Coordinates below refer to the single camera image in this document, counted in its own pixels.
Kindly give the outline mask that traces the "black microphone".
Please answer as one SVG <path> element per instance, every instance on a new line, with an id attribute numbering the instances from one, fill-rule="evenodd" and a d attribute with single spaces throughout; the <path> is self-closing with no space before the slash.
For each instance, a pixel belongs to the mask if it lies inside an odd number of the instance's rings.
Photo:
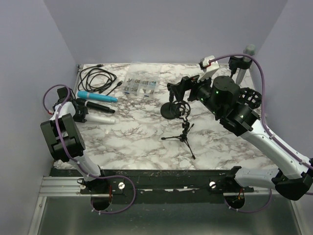
<path id="1" fill-rule="evenodd" d="M 100 104 L 88 101 L 86 99 L 77 98 L 76 99 L 76 103 L 79 104 L 79 105 L 83 105 L 83 106 L 85 106 L 85 107 L 87 107 L 89 109 L 97 110 L 97 111 L 100 111 L 100 112 L 109 113 L 109 114 L 114 114 L 115 113 L 115 110 L 113 110 L 113 109 L 111 109 L 111 108 L 109 108 L 107 106 L 100 105 Z"/>

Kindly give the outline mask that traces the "white microphone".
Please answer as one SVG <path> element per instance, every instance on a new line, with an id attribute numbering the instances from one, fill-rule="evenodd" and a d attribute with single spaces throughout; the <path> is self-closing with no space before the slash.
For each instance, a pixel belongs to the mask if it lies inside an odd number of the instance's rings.
<path id="1" fill-rule="evenodd" d="M 115 119 L 109 117 L 101 117 L 95 115 L 86 115 L 85 119 L 90 122 L 97 122 L 101 124 L 115 124 Z"/>

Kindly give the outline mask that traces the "black tripod shock-mount stand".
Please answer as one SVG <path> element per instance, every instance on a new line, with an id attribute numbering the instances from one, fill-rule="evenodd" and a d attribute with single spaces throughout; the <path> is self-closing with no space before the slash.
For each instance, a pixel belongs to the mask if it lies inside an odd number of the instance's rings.
<path id="1" fill-rule="evenodd" d="M 168 140 L 168 139 L 178 139 L 180 142 L 183 142 L 187 145 L 187 147 L 189 148 L 191 155 L 192 155 L 192 159 L 196 159 L 190 144 L 188 142 L 188 133 L 190 132 L 191 128 L 194 126 L 194 124 L 190 124 L 190 122 L 188 121 L 188 117 L 191 113 L 191 107 L 190 105 L 186 102 L 186 101 L 174 101 L 175 104 L 177 104 L 177 107 L 179 109 L 180 115 L 179 118 L 180 120 L 182 120 L 182 128 L 183 131 L 179 136 L 172 136 L 172 137 L 162 137 L 162 140 Z"/>

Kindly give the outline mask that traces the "black round-base mic stand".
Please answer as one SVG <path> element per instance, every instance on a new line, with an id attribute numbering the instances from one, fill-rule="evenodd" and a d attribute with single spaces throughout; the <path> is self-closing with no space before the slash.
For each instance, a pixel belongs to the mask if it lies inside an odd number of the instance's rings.
<path id="1" fill-rule="evenodd" d="M 163 118 L 168 120 L 179 118 L 180 112 L 177 104 L 174 103 L 174 93 L 172 91 L 169 92 L 169 102 L 161 106 L 160 113 Z"/>

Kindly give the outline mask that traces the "blue microphone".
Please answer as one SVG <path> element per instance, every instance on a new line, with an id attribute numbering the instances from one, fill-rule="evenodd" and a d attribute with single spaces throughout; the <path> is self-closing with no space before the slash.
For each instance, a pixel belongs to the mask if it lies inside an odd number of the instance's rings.
<path id="1" fill-rule="evenodd" d="M 90 99 L 90 100 L 97 100 L 97 101 L 104 101 L 104 102 L 118 102 L 118 99 L 113 96 L 89 93 L 86 91 L 78 91 L 77 96 L 83 99 Z"/>

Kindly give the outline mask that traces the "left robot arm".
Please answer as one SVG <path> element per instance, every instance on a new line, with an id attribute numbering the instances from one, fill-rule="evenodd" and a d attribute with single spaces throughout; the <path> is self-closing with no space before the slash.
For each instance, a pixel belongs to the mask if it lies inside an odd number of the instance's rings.
<path id="1" fill-rule="evenodd" d="M 79 171 L 83 176 L 78 181 L 81 186 L 104 193 L 109 182 L 103 178 L 100 167 L 84 154 L 86 146 L 75 123 L 86 122 L 87 107 L 76 102 L 72 90 L 66 85 L 55 87 L 58 88 L 58 101 L 52 111 L 48 111 L 52 117 L 40 125 L 50 154 L 54 160 L 69 163 Z"/>

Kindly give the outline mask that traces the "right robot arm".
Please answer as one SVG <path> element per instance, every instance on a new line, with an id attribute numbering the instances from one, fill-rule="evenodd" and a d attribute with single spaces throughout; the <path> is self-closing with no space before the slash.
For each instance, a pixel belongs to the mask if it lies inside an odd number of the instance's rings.
<path id="1" fill-rule="evenodd" d="M 261 121 L 255 112 L 262 104 L 257 91 L 241 88 L 229 76 L 204 81 L 198 81 L 197 76 L 186 76 L 176 84 L 168 83 L 167 89 L 169 101 L 161 107 L 164 118 L 182 118 L 183 106 L 197 100 L 223 128 L 254 145 L 277 165 L 273 171 L 233 167 L 231 175 L 225 179 L 229 191 L 235 192 L 241 187 L 268 188 L 293 201 L 309 191 L 313 184 L 312 159 L 271 133 Z"/>

